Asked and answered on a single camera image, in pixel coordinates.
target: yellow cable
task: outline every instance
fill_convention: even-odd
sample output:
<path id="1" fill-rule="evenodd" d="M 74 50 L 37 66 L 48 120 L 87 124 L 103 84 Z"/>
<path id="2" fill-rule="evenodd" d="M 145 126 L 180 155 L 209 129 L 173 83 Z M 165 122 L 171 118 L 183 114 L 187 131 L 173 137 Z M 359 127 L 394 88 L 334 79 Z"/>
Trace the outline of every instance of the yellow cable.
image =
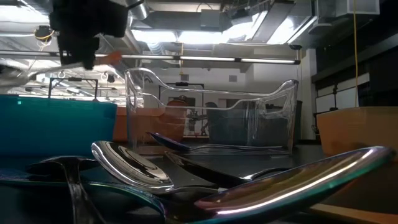
<path id="1" fill-rule="evenodd" d="M 37 37 L 37 36 L 36 36 L 36 30 L 33 31 L 33 34 L 35 35 L 35 37 L 36 37 L 37 39 L 47 39 L 47 38 L 51 37 L 51 36 L 54 34 L 54 30 L 51 32 L 51 34 L 46 35 L 45 37 Z"/>
<path id="2" fill-rule="evenodd" d="M 303 50 L 300 49 L 300 85 L 301 85 L 301 99 L 303 99 L 303 63 L 301 63 L 303 61 Z M 300 138 L 303 139 L 303 116 L 301 114 L 301 132 L 300 132 Z"/>
<path id="3" fill-rule="evenodd" d="M 356 43 L 356 0 L 354 0 L 354 55 L 355 55 L 355 107 L 358 97 L 358 49 Z"/>
<path id="4" fill-rule="evenodd" d="M 182 56 L 182 54 L 183 54 L 183 51 L 184 51 L 184 43 L 181 43 L 181 56 Z M 183 64 L 183 60 L 180 60 L 180 67 L 181 67 L 180 75 L 183 75 L 183 72 L 182 72 L 182 64 Z"/>

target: orange bin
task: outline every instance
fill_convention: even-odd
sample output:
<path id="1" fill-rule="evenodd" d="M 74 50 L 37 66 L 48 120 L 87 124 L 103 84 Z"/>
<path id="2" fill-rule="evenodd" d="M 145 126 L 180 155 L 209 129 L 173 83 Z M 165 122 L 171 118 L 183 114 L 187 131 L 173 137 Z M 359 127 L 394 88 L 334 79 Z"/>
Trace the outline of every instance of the orange bin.
<path id="1" fill-rule="evenodd" d="M 168 106 L 186 106 L 186 102 L 172 100 Z M 155 143 L 147 132 L 159 133 L 174 141 L 181 141 L 185 129 L 187 110 L 181 108 L 137 108 L 130 115 L 131 137 L 141 143 Z M 118 107 L 113 130 L 113 141 L 128 142 L 127 110 Z"/>
<path id="2" fill-rule="evenodd" d="M 366 146 L 387 146 L 398 150 L 398 107 L 332 111 L 318 114 L 317 123 L 323 152 L 328 156 Z"/>
<path id="3" fill-rule="evenodd" d="M 113 129 L 114 142 L 128 142 L 127 138 L 127 110 L 125 107 L 118 106 L 116 111 L 116 121 Z"/>

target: blue bin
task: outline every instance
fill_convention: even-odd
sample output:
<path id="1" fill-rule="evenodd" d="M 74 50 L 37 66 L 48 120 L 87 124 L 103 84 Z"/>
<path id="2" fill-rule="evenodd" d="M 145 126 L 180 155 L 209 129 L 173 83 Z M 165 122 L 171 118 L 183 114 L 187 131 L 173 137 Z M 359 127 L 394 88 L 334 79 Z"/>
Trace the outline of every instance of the blue bin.
<path id="1" fill-rule="evenodd" d="M 117 105 L 0 95 L 0 155 L 91 156 L 112 141 Z"/>

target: clear acrylic bin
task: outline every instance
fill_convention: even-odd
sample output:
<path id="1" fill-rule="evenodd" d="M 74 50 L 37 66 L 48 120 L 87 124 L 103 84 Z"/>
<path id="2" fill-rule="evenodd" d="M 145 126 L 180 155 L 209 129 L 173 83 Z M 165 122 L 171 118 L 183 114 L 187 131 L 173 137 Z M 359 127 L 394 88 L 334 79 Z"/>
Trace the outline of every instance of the clear acrylic bin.
<path id="1" fill-rule="evenodd" d="M 138 153 L 160 145 L 149 133 L 190 146 L 175 148 L 189 154 L 292 152 L 297 80 L 272 93 L 249 93 L 166 84 L 146 68 L 130 68 L 125 75 L 128 137 Z"/>

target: iridescent spoon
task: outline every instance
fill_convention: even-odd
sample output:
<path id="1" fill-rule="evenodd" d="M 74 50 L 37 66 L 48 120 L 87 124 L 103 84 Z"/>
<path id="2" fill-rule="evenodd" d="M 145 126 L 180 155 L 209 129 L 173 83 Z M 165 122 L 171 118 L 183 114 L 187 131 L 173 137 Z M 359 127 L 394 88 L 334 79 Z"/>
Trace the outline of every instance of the iridescent spoon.
<path id="1" fill-rule="evenodd" d="M 322 201 L 351 180 L 391 161 L 393 149 L 369 147 L 329 157 L 197 200 L 174 203 L 123 184 L 89 182 L 134 197 L 172 223 L 270 222 Z M 20 184 L 0 172 L 0 182 Z"/>
<path id="2" fill-rule="evenodd" d="M 171 178 L 161 168 L 126 147 L 113 142 L 96 141 L 92 144 L 91 151 L 95 159 L 112 176 L 125 184 L 157 195 L 191 191 L 215 194 L 225 190 L 225 188 L 252 181 L 252 179 L 260 175 L 287 170 L 286 168 L 267 169 L 245 177 L 245 179 L 234 177 L 234 182 L 228 182 L 228 180 L 223 182 L 225 178 L 220 179 L 217 183 L 220 184 L 221 188 L 204 185 L 176 188 Z"/>
<path id="3" fill-rule="evenodd" d="M 287 171 L 287 170 L 291 169 L 291 168 L 284 168 L 284 167 L 276 167 L 276 168 L 262 170 L 260 172 L 248 175 L 246 177 L 236 177 L 233 175 L 222 173 L 217 170 L 209 169 L 207 167 L 200 165 L 197 162 L 194 162 L 190 159 L 186 159 L 184 157 L 178 156 L 171 152 L 165 152 L 165 154 L 174 164 L 185 169 L 189 173 L 191 173 L 197 177 L 200 177 L 202 179 L 205 179 L 211 183 L 217 184 L 220 187 L 227 188 L 227 189 L 231 188 L 231 187 L 235 187 L 237 185 L 248 183 L 262 175 L 270 174 L 273 172 Z"/>
<path id="4" fill-rule="evenodd" d="M 90 197 L 81 185 L 80 167 L 82 170 L 98 166 L 92 159 L 75 156 L 60 156 L 46 159 L 26 167 L 30 174 L 53 175 L 66 177 L 72 198 L 73 222 L 75 224 L 105 223 Z"/>
<path id="5" fill-rule="evenodd" d="M 270 146 L 258 147 L 258 146 L 233 146 L 233 145 L 223 145 L 223 144 L 204 144 L 204 145 L 197 146 L 197 147 L 190 147 L 185 144 L 174 141 L 173 139 L 170 139 L 170 138 L 163 136 L 159 133 L 147 132 L 147 134 L 149 134 L 159 144 L 161 144 L 169 149 L 173 149 L 175 151 L 180 151 L 180 152 L 197 151 L 200 149 L 229 149 L 229 150 L 235 150 L 235 151 L 238 150 L 238 151 L 245 151 L 245 152 L 262 152 L 265 150 L 272 151 L 270 153 L 267 153 L 269 155 L 286 155 L 287 154 L 285 151 L 278 150 L 278 149 L 280 149 L 279 146 L 277 146 L 277 147 L 270 147 Z"/>

